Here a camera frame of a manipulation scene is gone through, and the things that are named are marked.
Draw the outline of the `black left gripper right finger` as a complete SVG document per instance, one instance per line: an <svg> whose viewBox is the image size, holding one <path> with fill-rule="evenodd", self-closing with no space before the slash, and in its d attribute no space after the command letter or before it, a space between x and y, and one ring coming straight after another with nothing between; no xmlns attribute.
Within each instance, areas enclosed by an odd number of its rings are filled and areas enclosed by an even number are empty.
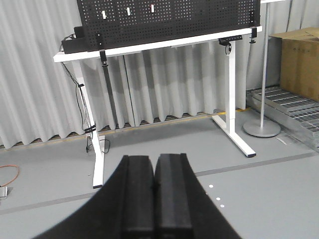
<svg viewBox="0 0 319 239"><path fill-rule="evenodd" d="M207 195L185 153L160 155L155 185L156 238L240 238Z"/></svg>

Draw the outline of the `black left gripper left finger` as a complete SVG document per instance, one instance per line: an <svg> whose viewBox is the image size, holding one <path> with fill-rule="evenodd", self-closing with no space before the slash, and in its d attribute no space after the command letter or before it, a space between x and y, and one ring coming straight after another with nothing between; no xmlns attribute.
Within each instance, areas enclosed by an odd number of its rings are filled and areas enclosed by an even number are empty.
<svg viewBox="0 0 319 239"><path fill-rule="evenodd" d="M153 239L154 175L148 156L123 156L103 187L38 239Z"/></svg>

